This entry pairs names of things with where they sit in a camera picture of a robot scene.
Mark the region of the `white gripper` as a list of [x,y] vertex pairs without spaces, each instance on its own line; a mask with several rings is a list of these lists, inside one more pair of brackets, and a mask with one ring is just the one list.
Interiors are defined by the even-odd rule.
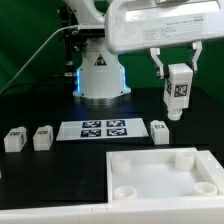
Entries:
[[197,72],[201,41],[224,37],[224,0],[113,0],[105,37],[111,53],[151,48],[149,57],[160,79],[164,65],[155,47],[193,42],[191,65]]

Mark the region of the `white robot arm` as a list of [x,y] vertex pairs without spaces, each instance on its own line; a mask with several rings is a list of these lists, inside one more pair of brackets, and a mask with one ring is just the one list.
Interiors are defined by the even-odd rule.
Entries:
[[[147,50],[160,78],[173,77],[188,87],[197,70],[204,40],[224,37],[224,0],[109,0],[101,13],[95,0],[63,0],[78,20],[75,30],[89,32],[78,68],[74,96],[91,103],[109,103],[131,93],[121,53]],[[165,66],[160,49],[190,44],[189,63]]]

